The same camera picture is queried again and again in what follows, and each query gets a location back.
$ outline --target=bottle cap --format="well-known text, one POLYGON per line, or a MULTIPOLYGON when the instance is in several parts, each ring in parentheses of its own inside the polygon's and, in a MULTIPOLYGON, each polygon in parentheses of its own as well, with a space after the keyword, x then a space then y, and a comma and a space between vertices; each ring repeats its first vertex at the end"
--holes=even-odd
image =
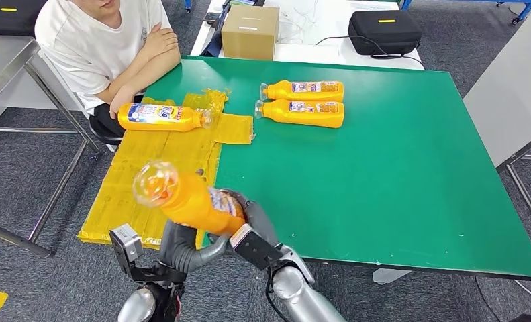
POLYGON ((265 101, 266 99, 268 99, 268 96, 267 96, 267 84, 265 84, 265 83, 261 83, 261 86, 259 88, 259 99, 261 101, 265 101))
POLYGON ((257 101, 255 102, 255 118, 260 119, 263 117, 263 102, 257 101))
POLYGON ((210 110, 203 109, 202 116, 200 117, 200 125, 202 125, 202 127, 205 129, 209 129, 211 124, 212 124, 212 118, 211 118, 210 110))
POLYGON ((178 172, 170 163, 153 160, 137 173, 133 180, 133 195, 147 207, 159 207, 172 197, 178 186, 178 172))

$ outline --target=detergent bottle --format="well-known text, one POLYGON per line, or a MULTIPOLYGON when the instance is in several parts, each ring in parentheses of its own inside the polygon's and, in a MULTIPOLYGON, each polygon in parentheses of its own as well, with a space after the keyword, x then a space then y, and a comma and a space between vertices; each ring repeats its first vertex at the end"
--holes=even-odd
POLYGON ((257 101, 255 117, 268 117, 279 123, 339 128, 344 121, 344 104, 323 101, 257 101))
POLYGON ((190 107, 126 103, 118 114, 119 124, 134 131, 180 131, 209 128, 210 111, 190 107))
POLYGON ((261 83, 260 100, 289 99, 293 101, 336 101, 344 98, 342 82, 289 82, 282 80, 277 84, 261 83))
POLYGON ((216 235, 233 235, 245 223, 234 197, 207 186, 194 172, 179 173, 170 162, 147 163, 135 176, 133 194, 147 207, 160 207, 174 223, 216 235))

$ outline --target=green table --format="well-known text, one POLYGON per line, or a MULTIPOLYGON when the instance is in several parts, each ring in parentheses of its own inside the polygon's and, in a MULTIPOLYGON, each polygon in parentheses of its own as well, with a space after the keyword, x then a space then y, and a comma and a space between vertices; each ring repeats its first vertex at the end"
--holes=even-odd
POLYGON ((216 185, 259 201, 304 258, 531 279, 531 242, 446 72, 188 57, 149 87, 230 89, 252 115, 261 82, 342 81, 340 129, 255 119, 224 145, 216 185))

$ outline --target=blue frame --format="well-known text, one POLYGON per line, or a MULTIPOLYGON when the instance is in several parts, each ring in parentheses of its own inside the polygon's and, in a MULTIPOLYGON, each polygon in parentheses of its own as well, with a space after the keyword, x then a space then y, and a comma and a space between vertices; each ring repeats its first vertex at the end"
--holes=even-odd
MULTIPOLYGON (((496 3, 504 3, 504 2, 518 2, 523 3, 526 6, 524 7, 524 10, 518 15, 518 21, 522 21, 526 18, 526 16, 531 12, 531 1, 527 0, 505 0, 505 1, 498 1, 498 0, 453 0, 453 1, 486 1, 486 2, 496 2, 496 3)), ((401 5, 402 10, 407 10, 412 0, 404 0, 403 5, 401 5)))

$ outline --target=black bag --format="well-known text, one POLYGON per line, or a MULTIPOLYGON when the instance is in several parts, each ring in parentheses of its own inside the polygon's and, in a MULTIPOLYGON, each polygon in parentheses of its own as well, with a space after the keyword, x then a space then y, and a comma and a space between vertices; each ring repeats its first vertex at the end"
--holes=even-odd
POLYGON ((356 11, 348 35, 363 37, 350 37, 360 55, 403 55, 419 46, 422 29, 407 11, 356 11))
POLYGON ((32 36, 46 0, 0 0, 0 35, 32 36))

